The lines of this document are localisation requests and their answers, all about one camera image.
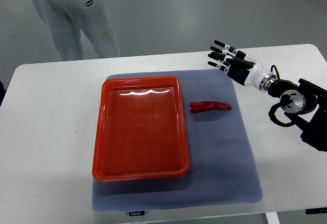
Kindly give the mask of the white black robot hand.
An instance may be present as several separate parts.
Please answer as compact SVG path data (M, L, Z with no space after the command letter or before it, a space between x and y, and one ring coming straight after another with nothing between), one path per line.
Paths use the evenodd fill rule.
M226 61L228 67L222 63L208 61L208 65L226 71L227 76L243 86L253 86L259 91L268 91L270 83L276 80L276 75L265 70L259 60L253 56L239 52L238 49L215 40L214 44L221 47L211 46L208 56L216 61Z

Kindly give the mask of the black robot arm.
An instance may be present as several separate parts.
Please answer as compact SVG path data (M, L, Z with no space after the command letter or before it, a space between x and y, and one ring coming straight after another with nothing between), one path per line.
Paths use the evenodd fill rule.
M268 116L280 127L297 126L303 142L318 151L326 151L326 90L304 79L296 85L279 77L275 65L265 70L259 60L230 45L216 40L208 55L209 65L226 73L243 86L278 98Z

